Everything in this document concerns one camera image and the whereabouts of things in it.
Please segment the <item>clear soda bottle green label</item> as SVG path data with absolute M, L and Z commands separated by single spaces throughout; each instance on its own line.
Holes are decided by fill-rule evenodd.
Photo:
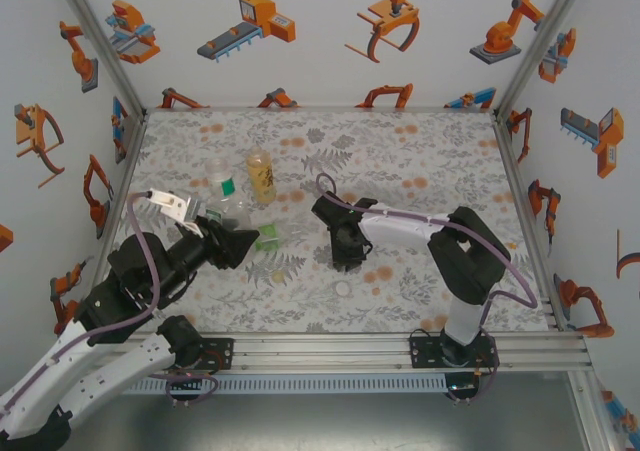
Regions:
M 262 224 L 257 228 L 259 237 L 254 243 L 256 251 L 271 252 L 279 250 L 285 245 L 294 241 L 301 233 L 293 225 L 285 222 L 274 221 Z

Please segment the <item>yellow tea bottle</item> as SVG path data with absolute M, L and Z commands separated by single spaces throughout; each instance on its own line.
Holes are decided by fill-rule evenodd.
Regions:
M 270 153 L 258 145 L 252 146 L 246 166 L 255 200 L 260 204 L 272 203 L 276 199 L 276 188 Z

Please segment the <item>floral tablecloth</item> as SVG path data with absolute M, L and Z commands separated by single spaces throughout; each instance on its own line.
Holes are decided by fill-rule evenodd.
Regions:
M 272 158 L 276 199 L 254 198 L 246 158 Z M 374 198 L 428 214 L 472 208 L 536 291 L 510 184 L 487 114 L 190 113 L 151 116 L 130 183 L 211 199 L 206 162 L 225 158 L 253 225 L 282 221 L 301 233 L 276 251 L 252 251 L 234 270 L 203 266 L 167 308 L 210 332 L 408 332 L 440 330 L 452 294 L 426 252 L 376 244 L 348 272 L 331 264 L 330 238 L 311 211 L 319 187 L 348 202 Z M 283 284 L 271 280 L 274 271 Z M 340 296 L 335 284 L 350 285 Z

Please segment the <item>grey metal panel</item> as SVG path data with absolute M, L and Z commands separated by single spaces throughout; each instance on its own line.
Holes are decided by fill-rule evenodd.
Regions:
M 584 451 L 571 404 L 553 395 L 537 411 L 540 396 L 221 396 L 192 409 L 125 396 L 62 451 Z

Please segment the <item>aluminium front rail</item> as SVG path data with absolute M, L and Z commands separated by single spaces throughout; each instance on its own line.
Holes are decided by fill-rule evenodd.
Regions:
M 49 364 L 62 364 L 85 374 L 129 353 L 139 353 L 143 364 L 156 368 L 176 366 L 195 369 L 204 338 L 232 338 L 234 355 L 228 373 L 359 373 L 359 372 L 464 372 L 502 370 L 546 372 L 591 370 L 592 360 L 584 339 L 575 333 L 498 333 L 495 341 L 500 365 L 493 369 L 414 369 L 408 339 L 412 335 L 391 334 L 209 334 L 201 338 L 165 338 L 155 333 L 135 334 L 122 344 L 88 346 L 76 344 L 64 350 L 59 340 Z

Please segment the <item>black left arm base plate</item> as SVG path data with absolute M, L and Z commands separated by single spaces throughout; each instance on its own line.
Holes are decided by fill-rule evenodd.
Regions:
M 204 338 L 199 359 L 194 368 L 217 373 L 230 370 L 234 355 L 235 340 L 232 338 Z

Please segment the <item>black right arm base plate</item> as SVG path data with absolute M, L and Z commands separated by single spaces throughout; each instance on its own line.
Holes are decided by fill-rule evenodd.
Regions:
M 438 336 L 412 335 L 408 343 L 414 369 L 471 369 L 477 366 L 493 369 L 500 365 L 495 341 L 482 333 L 478 333 L 468 345 L 461 345 L 444 331 Z

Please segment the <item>aluminium back rail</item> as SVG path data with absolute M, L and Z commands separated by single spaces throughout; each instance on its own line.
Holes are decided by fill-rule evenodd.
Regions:
M 448 114 L 487 114 L 495 115 L 497 109 L 494 108 L 444 108 L 442 106 L 408 106 L 405 108 L 393 108 L 389 106 L 378 106 L 372 108 L 359 108 L 355 106 L 299 106 L 290 108 L 280 107 L 247 107 L 247 106 L 223 106 L 223 107 L 204 107 L 204 108 L 149 108 L 146 110 L 146 116 L 155 116 L 163 114 L 190 113 L 196 115 L 204 115 L 206 113 L 284 113 L 284 114 L 301 114 L 301 113 L 448 113 Z

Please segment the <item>aluminium frame post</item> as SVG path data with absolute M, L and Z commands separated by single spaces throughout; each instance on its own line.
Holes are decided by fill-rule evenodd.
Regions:
M 122 67 L 120 59 L 112 49 L 107 35 L 99 24 L 89 1 L 66 0 L 66 2 L 79 21 L 79 25 L 84 31 L 85 36 L 94 46 L 100 62 L 105 66 L 117 90 L 128 105 L 128 110 L 139 121 L 143 121 L 146 115 L 146 108 L 139 99 L 131 80 Z
M 575 2 L 576 0 L 553 1 L 549 12 L 546 14 L 539 30 L 536 32 L 536 37 L 526 51 L 523 61 L 517 68 L 514 78 L 508 85 L 500 101 L 496 114 L 496 121 L 498 123 L 504 123 L 506 121 Z

